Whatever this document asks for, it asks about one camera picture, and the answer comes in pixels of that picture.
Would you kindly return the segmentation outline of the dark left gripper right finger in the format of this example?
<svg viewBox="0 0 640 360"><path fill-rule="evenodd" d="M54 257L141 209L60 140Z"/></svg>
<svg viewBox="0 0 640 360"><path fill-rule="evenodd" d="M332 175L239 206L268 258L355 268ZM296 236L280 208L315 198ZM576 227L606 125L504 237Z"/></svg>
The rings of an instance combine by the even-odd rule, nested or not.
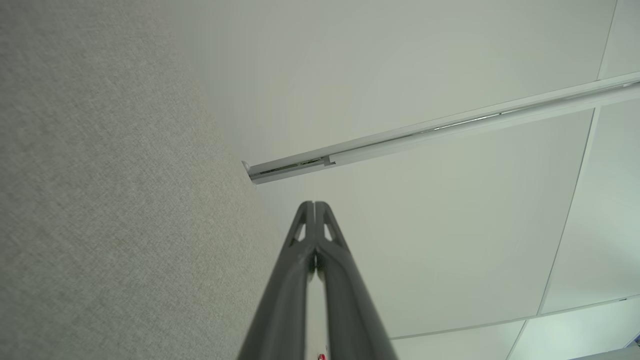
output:
<svg viewBox="0 0 640 360"><path fill-rule="evenodd" d="M330 360L398 360L333 210L315 203Z"/></svg>

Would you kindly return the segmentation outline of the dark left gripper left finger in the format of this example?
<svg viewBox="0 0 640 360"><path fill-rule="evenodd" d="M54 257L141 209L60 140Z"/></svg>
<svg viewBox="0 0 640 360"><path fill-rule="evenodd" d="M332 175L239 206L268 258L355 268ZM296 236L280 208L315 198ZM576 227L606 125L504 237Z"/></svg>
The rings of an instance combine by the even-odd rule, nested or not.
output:
<svg viewBox="0 0 640 360"><path fill-rule="evenodd" d="M307 282L314 272L315 211L297 209L237 360L304 360Z"/></svg>

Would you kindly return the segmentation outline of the grey fabric sofa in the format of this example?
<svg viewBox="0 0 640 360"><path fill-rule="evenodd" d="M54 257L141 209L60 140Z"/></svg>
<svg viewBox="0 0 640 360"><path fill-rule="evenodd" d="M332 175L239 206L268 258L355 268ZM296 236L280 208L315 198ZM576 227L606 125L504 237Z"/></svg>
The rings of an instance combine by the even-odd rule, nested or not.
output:
<svg viewBox="0 0 640 360"><path fill-rule="evenodd" d="M236 360L283 235L162 0L0 0L0 360Z"/></svg>

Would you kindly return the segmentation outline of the grey metal partition post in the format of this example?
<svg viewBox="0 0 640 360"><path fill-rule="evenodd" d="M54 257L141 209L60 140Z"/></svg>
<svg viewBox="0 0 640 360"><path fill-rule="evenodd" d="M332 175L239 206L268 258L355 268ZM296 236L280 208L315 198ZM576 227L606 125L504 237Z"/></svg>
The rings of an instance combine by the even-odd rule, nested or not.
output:
<svg viewBox="0 0 640 360"><path fill-rule="evenodd" d="M423 121L274 161L242 164L250 180L260 185L413 150L434 139L496 130L637 98L640 71Z"/></svg>

